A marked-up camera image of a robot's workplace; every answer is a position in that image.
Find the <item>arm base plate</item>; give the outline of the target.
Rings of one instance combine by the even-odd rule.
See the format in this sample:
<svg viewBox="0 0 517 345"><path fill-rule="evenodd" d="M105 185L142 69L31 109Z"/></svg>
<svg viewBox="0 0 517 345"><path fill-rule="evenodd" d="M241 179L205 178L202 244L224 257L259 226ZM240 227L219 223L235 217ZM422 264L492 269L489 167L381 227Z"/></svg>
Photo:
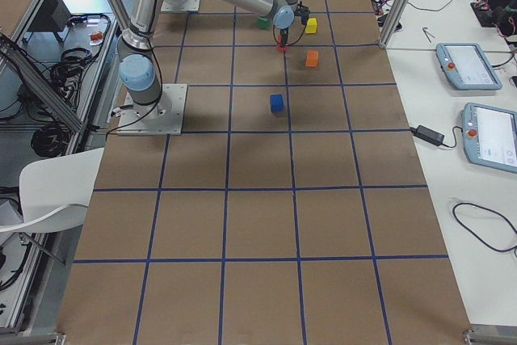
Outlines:
<svg viewBox="0 0 517 345"><path fill-rule="evenodd" d="M200 0L163 0L162 13L198 12Z"/></svg>
<svg viewBox="0 0 517 345"><path fill-rule="evenodd" d="M125 105L129 109L120 114L116 134L120 136L158 136L182 133L187 84L166 83L162 88L162 97L158 104L148 107L135 105L127 92Z"/></svg>

